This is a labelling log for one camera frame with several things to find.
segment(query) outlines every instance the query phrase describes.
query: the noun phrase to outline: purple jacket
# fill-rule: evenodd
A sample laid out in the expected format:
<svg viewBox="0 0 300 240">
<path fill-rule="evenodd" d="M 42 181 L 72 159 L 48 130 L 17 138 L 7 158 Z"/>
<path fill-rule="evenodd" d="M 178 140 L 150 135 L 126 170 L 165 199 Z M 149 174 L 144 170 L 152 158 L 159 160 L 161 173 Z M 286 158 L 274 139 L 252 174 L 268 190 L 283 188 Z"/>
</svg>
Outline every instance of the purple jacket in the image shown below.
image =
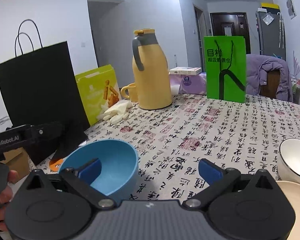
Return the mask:
<svg viewBox="0 0 300 240">
<path fill-rule="evenodd" d="M 276 98 L 293 102 L 291 76 L 286 61 L 280 58 L 247 54 L 247 87 L 249 95 L 259 95 L 260 86 L 267 84 L 267 72 L 280 70 L 280 83 Z"/>
</svg>

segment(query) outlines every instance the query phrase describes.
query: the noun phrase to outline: table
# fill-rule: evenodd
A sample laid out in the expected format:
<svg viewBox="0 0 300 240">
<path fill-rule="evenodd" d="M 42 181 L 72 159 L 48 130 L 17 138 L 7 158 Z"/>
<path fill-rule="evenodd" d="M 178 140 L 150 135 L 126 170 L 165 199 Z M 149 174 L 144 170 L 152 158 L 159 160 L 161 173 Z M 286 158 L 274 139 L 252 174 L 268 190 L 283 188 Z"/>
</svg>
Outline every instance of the table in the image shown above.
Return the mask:
<svg viewBox="0 0 300 240">
<path fill-rule="evenodd" d="M 131 200 L 182 202 L 208 187 L 198 173 L 201 158 L 242 173 L 267 169 L 279 179 L 279 145 L 300 139 L 300 106 L 261 96 L 247 95 L 240 104 L 182 94 L 170 107 L 146 111 L 135 106 L 128 120 L 99 122 L 86 133 L 88 143 L 116 138 L 137 149 L 139 177 Z M 49 159 L 30 167 L 53 173 Z"/>
</svg>

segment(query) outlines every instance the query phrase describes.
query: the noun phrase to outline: refrigerator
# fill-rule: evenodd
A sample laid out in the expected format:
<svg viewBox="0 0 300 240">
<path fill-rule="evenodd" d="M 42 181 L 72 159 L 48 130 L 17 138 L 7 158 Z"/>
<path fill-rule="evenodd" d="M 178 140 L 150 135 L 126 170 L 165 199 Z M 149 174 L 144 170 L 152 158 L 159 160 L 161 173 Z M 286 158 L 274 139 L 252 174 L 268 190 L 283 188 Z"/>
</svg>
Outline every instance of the refrigerator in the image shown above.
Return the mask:
<svg viewBox="0 0 300 240">
<path fill-rule="evenodd" d="M 271 14 L 274 20 L 269 25 L 263 21 L 263 19 L 267 16 L 267 13 L 256 12 L 256 16 L 260 41 L 260 55 L 274 56 L 275 54 L 276 56 L 280 56 L 282 59 L 286 60 L 286 45 L 284 44 L 284 49 L 282 48 L 284 33 L 281 34 L 281 46 L 279 48 L 279 15 Z"/>
</svg>

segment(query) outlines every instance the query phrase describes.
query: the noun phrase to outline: bowl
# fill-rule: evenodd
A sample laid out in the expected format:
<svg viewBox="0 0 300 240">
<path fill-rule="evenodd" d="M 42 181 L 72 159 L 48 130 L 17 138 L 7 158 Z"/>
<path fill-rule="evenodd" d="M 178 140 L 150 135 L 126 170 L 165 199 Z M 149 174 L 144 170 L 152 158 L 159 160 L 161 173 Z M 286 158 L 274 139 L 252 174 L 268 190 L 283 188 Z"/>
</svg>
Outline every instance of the bowl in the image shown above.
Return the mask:
<svg viewBox="0 0 300 240">
<path fill-rule="evenodd" d="M 78 148 L 61 165 L 65 168 L 79 168 L 90 160 L 101 162 L 100 175 L 90 184 L 118 204 L 130 198 L 138 177 L 138 152 L 122 140 L 99 140 Z"/>
<path fill-rule="evenodd" d="M 300 184 L 300 140 L 286 139 L 279 147 L 278 173 L 282 180 Z"/>
<path fill-rule="evenodd" d="M 288 240 L 300 240 L 300 184 L 291 181 L 277 181 L 296 213 L 296 222 Z"/>
</svg>

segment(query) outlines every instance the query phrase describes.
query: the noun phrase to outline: human hand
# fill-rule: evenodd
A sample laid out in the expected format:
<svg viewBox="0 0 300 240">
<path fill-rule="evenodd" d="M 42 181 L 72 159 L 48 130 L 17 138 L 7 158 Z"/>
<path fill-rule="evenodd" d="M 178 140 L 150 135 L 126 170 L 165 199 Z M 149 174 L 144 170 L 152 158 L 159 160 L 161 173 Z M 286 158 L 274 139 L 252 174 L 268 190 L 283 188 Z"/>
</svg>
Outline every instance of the human hand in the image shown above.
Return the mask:
<svg viewBox="0 0 300 240">
<path fill-rule="evenodd" d="M 18 173 L 16 171 L 10 171 L 8 174 L 8 182 L 15 182 L 18 179 Z M 12 189 L 7 186 L 1 193 L 0 193 L 0 203 L 5 204 L 8 203 L 13 197 Z M 1 231 L 8 231 L 6 224 L 4 223 L 4 214 L 6 210 L 6 205 L 0 208 L 0 230 Z"/>
</svg>

